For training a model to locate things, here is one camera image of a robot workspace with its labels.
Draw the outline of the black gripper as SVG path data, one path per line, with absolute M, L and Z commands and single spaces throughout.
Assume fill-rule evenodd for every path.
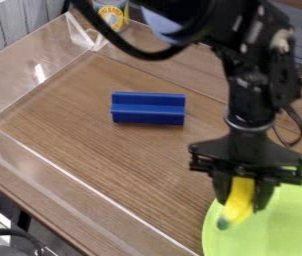
M 229 130 L 223 137 L 192 143 L 189 169 L 212 178 L 217 202 L 228 199 L 232 178 L 255 181 L 252 208 L 265 209 L 275 186 L 302 184 L 302 154 L 276 144 L 265 132 Z

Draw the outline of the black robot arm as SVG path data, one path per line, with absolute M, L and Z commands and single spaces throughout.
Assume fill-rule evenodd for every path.
M 285 112 L 299 120 L 292 103 L 302 98 L 289 18 L 268 0 L 132 0 L 152 33 L 168 44 L 160 51 L 136 48 L 113 31 L 88 0 L 69 0 L 114 47 L 145 61 L 161 61 L 205 43 L 221 61 L 228 83 L 223 137 L 188 146 L 189 169 L 212 178 L 215 196 L 225 203 L 235 177 L 255 182 L 251 209 L 267 207 L 273 189 L 302 184 L 302 154 L 267 132 Z

